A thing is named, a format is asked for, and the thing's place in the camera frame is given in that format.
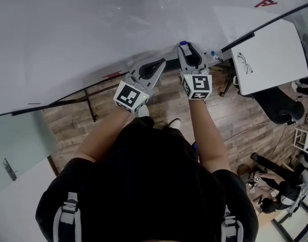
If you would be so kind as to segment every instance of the black chair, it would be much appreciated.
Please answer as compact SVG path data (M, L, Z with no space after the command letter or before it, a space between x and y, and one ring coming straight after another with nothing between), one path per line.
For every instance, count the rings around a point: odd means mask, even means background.
M250 94L262 107L270 120L278 125L292 125L303 117L304 106L281 91L278 87Z

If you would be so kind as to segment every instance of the shoe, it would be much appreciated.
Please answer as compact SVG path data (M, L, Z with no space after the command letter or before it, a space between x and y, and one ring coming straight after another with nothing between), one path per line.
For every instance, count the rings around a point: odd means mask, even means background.
M251 154L251 156L250 156L250 158L252 159L252 160L255 160L255 161L257 161L257 158L259 157L259 155L256 153L256 152L253 152L252 154Z
M137 116L138 117L149 116L149 111L146 105L140 107L140 109L137 111Z
M296 92L296 89L298 88L298 85L295 82L291 82L291 87Z
M167 125L167 127L170 127L170 128L175 128L175 129L180 129L180 127L181 127L181 120L180 119L178 119L178 118L175 118L175 119L173 119L168 125Z

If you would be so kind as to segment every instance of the person sitting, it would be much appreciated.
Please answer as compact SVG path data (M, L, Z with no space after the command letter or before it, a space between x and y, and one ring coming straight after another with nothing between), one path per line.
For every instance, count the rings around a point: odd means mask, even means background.
M271 193L261 187L255 187L255 191L261 193L262 202L261 210L264 213L272 213L274 211L281 211L291 207L299 197L301 187L301 178L297 173L289 169L280 167L270 160L253 153L251 158L258 164L268 168L274 173L255 173L274 190L279 191L273 197Z

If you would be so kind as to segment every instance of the desk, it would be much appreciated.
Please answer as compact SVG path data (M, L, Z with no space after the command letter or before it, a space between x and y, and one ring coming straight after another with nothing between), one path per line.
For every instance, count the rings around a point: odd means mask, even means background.
M253 70L246 74L242 53ZM247 95L308 76L299 35L293 23L276 21L255 32L255 37L231 49L240 92Z

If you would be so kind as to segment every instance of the backpack strap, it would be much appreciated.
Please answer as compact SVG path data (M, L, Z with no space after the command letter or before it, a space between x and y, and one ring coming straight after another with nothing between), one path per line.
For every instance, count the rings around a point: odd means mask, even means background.
M237 241L242 242L244 238L244 228L236 216L231 216L226 205L224 221L221 223L221 242Z
M53 241L82 242L77 193L68 192L68 199L58 209L53 221Z

